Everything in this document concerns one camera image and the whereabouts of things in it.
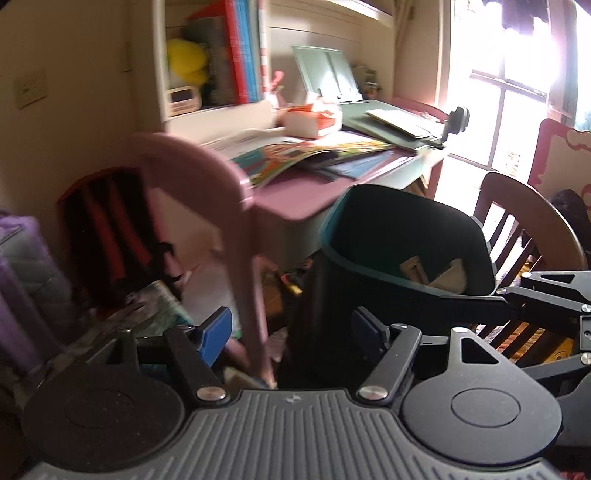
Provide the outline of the red black backpack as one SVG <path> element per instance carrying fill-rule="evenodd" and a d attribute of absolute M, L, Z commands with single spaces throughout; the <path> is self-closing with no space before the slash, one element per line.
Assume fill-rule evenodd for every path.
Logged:
<path fill-rule="evenodd" d="M 137 167 L 103 169 L 77 180 L 56 209 L 74 291 L 88 306 L 118 308 L 154 281 L 182 298 L 182 276 L 171 265 L 174 246 L 160 239 Z"/>

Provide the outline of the pink white board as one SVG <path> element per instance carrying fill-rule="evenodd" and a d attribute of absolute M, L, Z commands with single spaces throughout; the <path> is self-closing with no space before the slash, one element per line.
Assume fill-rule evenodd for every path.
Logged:
<path fill-rule="evenodd" d="M 550 118 L 539 128 L 528 183 L 546 199 L 562 190 L 574 191 L 590 212 L 591 133 Z"/>

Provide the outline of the colourful open picture book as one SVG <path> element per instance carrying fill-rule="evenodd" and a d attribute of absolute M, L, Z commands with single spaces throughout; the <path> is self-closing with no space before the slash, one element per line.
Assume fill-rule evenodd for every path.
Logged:
<path fill-rule="evenodd" d="M 264 145 L 231 159 L 249 176 L 255 187 L 263 187 L 291 167 L 305 166 L 311 170 L 358 160 L 394 149 L 379 140 L 346 142 L 335 146 L 320 146 L 310 142 L 281 141 Z"/>

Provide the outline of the orange white tissue pack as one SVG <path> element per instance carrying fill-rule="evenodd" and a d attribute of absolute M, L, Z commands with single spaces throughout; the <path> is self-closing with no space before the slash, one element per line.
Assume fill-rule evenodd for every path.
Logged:
<path fill-rule="evenodd" d="M 342 128 L 342 109 L 322 102 L 294 106 L 280 118 L 287 136 L 319 139 Z"/>

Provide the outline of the green book stand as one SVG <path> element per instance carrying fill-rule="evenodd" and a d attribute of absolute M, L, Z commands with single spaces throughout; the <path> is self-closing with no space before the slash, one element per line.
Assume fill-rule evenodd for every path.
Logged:
<path fill-rule="evenodd" d="M 365 99 L 342 51 L 294 45 L 294 58 L 308 94 L 331 100 L 342 110 L 342 126 L 411 153 L 443 146 L 444 124 L 380 100 Z"/>

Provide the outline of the dark wooden chair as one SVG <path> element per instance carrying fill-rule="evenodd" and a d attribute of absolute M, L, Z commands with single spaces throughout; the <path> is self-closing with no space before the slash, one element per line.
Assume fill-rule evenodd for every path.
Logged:
<path fill-rule="evenodd" d="M 511 234 L 494 261 L 495 268 L 508 271 L 499 281 L 507 288 L 529 267 L 532 271 L 582 271 L 586 255 L 564 216 L 538 191 L 512 177 L 489 172 L 480 186 L 474 216 L 484 223 L 492 206 L 503 210 L 489 243 L 495 246 L 508 219 L 514 220 Z M 509 321 L 491 345 L 520 367 L 556 360 L 567 336 L 536 326 L 532 320 Z"/>

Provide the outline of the white digital timer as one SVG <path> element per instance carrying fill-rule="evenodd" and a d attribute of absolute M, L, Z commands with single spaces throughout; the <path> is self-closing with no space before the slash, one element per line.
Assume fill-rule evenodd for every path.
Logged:
<path fill-rule="evenodd" d="M 166 92 L 167 114 L 175 117 L 195 112 L 201 108 L 201 97 L 194 86 L 183 86 Z"/>

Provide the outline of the black desk clamp knob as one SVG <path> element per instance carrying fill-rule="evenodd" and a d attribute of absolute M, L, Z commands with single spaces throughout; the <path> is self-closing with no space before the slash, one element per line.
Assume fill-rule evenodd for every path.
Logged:
<path fill-rule="evenodd" d="M 470 111 L 465 107 L 457 107 L 453 110 L 446 120 L 441 142 L 445 143 L 450 134 L 458 135 L 464 132 L 470 122 Z"/>

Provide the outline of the purple grey backpack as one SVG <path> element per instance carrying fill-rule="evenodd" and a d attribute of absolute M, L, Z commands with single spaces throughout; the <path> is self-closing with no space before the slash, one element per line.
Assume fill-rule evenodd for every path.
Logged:
<path fill-rule="evenodd" d="M 71 286 L 30 216 L 1 212 L 1 364 L 39 371 L 79 332 Z"/>

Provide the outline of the yellow plush toy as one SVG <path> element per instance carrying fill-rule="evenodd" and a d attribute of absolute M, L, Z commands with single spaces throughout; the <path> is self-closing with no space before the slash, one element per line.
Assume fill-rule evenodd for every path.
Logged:
<path fill-rule="evenodd" d="M 200 45 L 180 38 L 166 42 L 169 87 L 193 86 L 197 89 L 208 80 L 207 53 Z"/>

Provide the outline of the row of books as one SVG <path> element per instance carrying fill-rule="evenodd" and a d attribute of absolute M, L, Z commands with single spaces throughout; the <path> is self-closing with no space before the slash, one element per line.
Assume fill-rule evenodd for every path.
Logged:
<path fill-rule="evenodd" d="M 263 1 L 214 1 L 191 13 L 181 38 L 204 47 L 208 80 L 204 105 L 263 101 L 267 91 Z"/>

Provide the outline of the wall switch plate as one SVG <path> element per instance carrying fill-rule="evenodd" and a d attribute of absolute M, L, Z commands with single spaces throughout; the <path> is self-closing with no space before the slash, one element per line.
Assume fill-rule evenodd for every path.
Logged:
<path fill-rule="evenodd" d="M 15 103 L 23 109 L 48 95 L 47 75 L 44 69 L 27 73 L 13 82 Z"/>

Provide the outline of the blue folder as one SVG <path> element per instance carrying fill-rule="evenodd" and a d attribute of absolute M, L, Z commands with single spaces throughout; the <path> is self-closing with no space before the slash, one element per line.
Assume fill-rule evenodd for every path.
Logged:
<path fill-rule="evenodd" d="M 328 181 L 335 181 L 338 178 L 359 180 L 383 167 L 398 167 L 414 158 L 414 155 L 403 155 L 394 150 L 375 152 L 329 164 L 318 169 L 317 175 Z"/>

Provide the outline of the teal zigzag quilt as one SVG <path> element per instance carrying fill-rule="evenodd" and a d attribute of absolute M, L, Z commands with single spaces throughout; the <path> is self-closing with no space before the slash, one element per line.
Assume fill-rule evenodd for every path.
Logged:
<path fill-rule="evenodd" d="M 218 308 L 231 304 L 197 299 L 179 301 L 161 281 L 127 296 L 122 309 L 98 324 L 107 333 L 130 330 L 137 338 L 156 337 L 179 325 L 200 326 Z"/>

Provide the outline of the pink study desk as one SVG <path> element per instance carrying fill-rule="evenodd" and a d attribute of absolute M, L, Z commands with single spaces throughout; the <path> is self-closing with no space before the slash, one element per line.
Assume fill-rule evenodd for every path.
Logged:
<path fill-rule="evenodd" d="M 325 183 L 290 169 L 255 187 L 245 171 L 209 147 L 229 134 L 270 132 L 273 123 L 270 103 L 263 101 L 182 115 L 131 137 L 149 199 L 156 202 L 165 192 L 221 232 L 222 258 L 242 325 L 242 341 L 228 342 L 228 353 L 267 383 L 274 378 L 259 262 L 286 270 L 314 253 L 329 208 L 355 184 L 349 178 Z"/>

